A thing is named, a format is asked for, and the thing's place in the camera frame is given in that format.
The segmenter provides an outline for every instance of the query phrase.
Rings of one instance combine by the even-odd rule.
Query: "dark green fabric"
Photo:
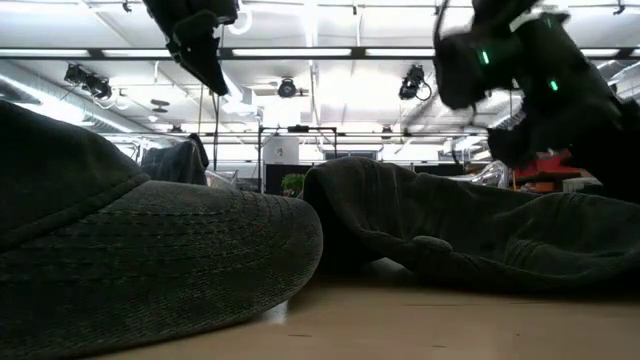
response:
[[[151,180],[207,185],[199,147],[192,141],[170,148],[149,149],[142,158],[141,167]]]
[[[361,158],[310,170],[304,199],[322,222],[323,264],[388,257],[427,283],[499,291],[601,284],[640,267],[640,207],[617,200],[481,187]]]
[[[322,233],[304,201],[149,181],[101,136],[2,101],[0,128],[0,359],[212,331],[315,272]]]

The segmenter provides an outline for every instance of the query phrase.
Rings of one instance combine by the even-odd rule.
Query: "ceiling fixture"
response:
[[[429,87],[429,85],[424,81],[424,70],[422,69],[422,66],[412,65],[407,76],[402,80],[402,86],[400,86],[400,93],[398,94],[400,99],[411,100],[413,98],[417,98],[418,91],[423,84],[426,85],[426,87]]]
[[[132,11],[131,5],[129,5],[129,0],[122,0],[122,8],[126,13],[130,13]]]
[[[164,49],[110,49],[102,50],[106,57],[142,57],[171,60],[171,53]]]
[[[351,49],[340,48],[297,48],[297,49],[233,49],[234,56],[246,57],[349,57]]]
[[[435,56],[435,49],[367,49],[365,55],[370,57],[430,57]]]
[[[384,125],[382,127],[382,133],[383,134],[391,134],[391,133],[393,133],[393,130],[391,130],[391,126],[390,125]],[[382,140],[391,140],[391,136],[382,136],[381,139]]]
[[[165,109],[164,107],[167,107],[167,106],[171,105],[171,103],[169,103],[167,101],[163,101],[163,100],[153,99],[153,100],[151,100],[151,105],[156,106],[155,108],[151,109],[151,111],[153,111],[154,113],[166,114],[166,113],[169,112],[169,110]]]
[[[620,49],[580,49],[580,51],[586,57],[609,57],[618,54]]]
[[[0,49],[1,56],[21,57],[90,57],[89,51],[82,49]]]
[[[247,31],[249,31],[249,29],[251,29],[251,25],[253,25],[253,13],[251,12],[250,8],[248,8],[242,3],[242,0],[237,0],[236,7],[238,8],[238,15],[244,14],[245,16],[244,25],[239,28],[236,27],[236,24],[237,24],[237,20],[236,20],[236,23],[232,25],[227,25],[225,29],[229,30],[229,32],[232,33],[233,35],[242,35]]]
[[[291,78],[282,79],[282,83],[278,88],[278,96],[280,96],[283,99],[289,99],[296,96],[297,93],[298,93],[298,89],[296,88],[296,85],[293,83],[293,79]]]
[[[180,124],[178,124],[178,125],[174,124],[171,127],[171,130],[169,130],[169,132],[181,133],[181,132],[184,132],[184,130],[182,130],[182,126]]]
[[[70,64],[64,80],[74,87],[80,87],[84,91],[88,91],[91,97],[99,100],[108,100],[111,98],[111,86],[109,79],[100,77],[77,64]]]

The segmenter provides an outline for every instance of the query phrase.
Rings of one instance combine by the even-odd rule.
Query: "red object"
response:
[[[542,157],[538,160],[534,161],[525,169],[516,169],[515,175],[516,179],[520,180],[521,178],[532,179],[541,175],[559,175],[559,177],[578,177],[582,175],[581,169],[576,169],[568,166],[562,165],[562,162],[569,158],[571,154],[568,152],[549,156]]]

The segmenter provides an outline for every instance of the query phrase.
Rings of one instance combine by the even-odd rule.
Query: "fluorescent light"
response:
[[[618,49],[581,49],[584,56],[614,56],[620,50]]]
[[[89,57],[83,49],[0,49],[0,56],[33,57]]]
[[[154,57],[154,58],[171,58],[169,50],[135,50],[135,49],[118,49],[103,50],[102,53],[106,57]]]
[[[61,15],[82,15],[87,13],[100,13],[100,12],[122,12],[122,6],[120,4],[99,4],[96,7],[89,8],[84,4],[69,4],[69,3],[37,3],[37,4],[24,4],[19,1],[7,1],[0,2],[0,12],[5,13],[19,13],[19,14],[61,14]]]
[[[234,49],[234,56],[350,56],[351,49],[307,48],[307,49]]]
[[[397,56],[397,57],[413,57],[413,56],[435,56],[435,49],[367,49],[367,56]]]

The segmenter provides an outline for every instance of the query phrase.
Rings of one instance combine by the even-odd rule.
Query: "potted plant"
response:
[[[284,196],[297,197],[304,186],[304,175],[288,174],[282,179],[282,193]]]

